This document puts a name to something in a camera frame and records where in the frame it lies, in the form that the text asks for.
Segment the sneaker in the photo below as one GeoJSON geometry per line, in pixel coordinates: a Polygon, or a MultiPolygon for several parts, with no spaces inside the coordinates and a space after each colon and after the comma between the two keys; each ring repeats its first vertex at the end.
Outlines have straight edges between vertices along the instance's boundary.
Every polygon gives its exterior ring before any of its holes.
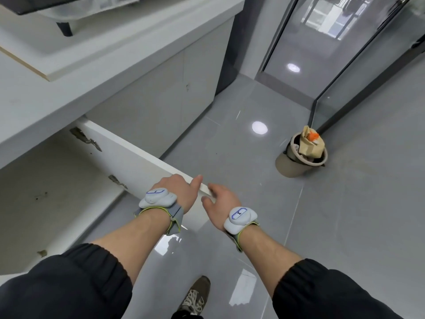
{"type": "Polygon", "coordinates": [[[186,310],[192,315],[201,314],[210,294],[211,282],[206,276],[201,276],[192,285],[177,311],[186,310]]]}

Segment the forearm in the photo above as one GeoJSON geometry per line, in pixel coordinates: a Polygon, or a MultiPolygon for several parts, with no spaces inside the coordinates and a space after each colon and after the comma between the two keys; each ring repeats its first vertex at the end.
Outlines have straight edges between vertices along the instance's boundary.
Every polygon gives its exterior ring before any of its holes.
{"type": "Polygon", "coordinates": [[[125,226],[93,241],[114,255],[134,284],[149,253],[170,225],[161,209],[148,209],[125,226]]]}
{"type": "Polygon", "coordinates": [[[241,232],[239,244],[271,297],[284,274],[302,259],[274,241],[256,225],[249,225],[241,232]]]}

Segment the right hand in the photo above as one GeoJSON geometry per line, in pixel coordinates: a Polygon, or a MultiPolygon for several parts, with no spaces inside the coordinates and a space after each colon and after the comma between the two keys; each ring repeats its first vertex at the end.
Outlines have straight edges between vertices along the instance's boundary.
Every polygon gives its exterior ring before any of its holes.
{"type": "Polygon", "coordinates": [[[229,218],[230,211],[235,207],[242,206],[241,201],[235,193],[231,192],[223,185],[209,183],[208,188],[212,191],[217,200],[213,203],[210,198],[204,196],[201,198],[202,205],[211,223],[224,232],[226,231],[224,229],[224,222],[229,218]]]}

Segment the hand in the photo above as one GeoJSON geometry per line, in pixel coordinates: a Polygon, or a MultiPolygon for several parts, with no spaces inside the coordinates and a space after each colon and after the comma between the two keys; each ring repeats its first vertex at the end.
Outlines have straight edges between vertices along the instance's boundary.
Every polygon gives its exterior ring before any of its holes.
{"type": "Polygon", "coordinates": [[[213,192],[217,200],[214,204],[210,198],[204,196],[201,198],[202,205],[204,206],[211,223],[216,228],[224,232],[226,231],[224,229],[224,222],[227,218],[229,218],[230,211],[235,207],[241,206],[241,201],[235,193],[222,185],[209,183],[208,188],[213,192]]]}
{"type": "Polygon", "coordinates": [[[154,184],[152,189],[167,188],[170,193],[177,195],[177,203],[183,207],[184,213],[195,203],[198,198],[199,187],[201,186],[203,177],[201,175],[194,177],[192,182],[188,184],[179,174],[173,174],[171,177],[164,177],[158,183],[154,184]]]}

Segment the left hand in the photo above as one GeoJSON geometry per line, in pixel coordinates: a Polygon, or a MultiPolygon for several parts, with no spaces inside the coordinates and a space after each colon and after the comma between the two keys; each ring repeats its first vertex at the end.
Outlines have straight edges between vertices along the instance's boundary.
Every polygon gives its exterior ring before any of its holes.
{"type": "Polygon", "coordinates": [[[173,174],[171,177],[164,177],[158,183],[154,184],[151,188],[167,188],[170,193],[177,195],[177,203],[183,207],[184,213],[195,203],[198,198],[198,191],[201,187],[203,176],[199,175],[194,177],[192,182],[188,184],[179,174],[173,174]]]}

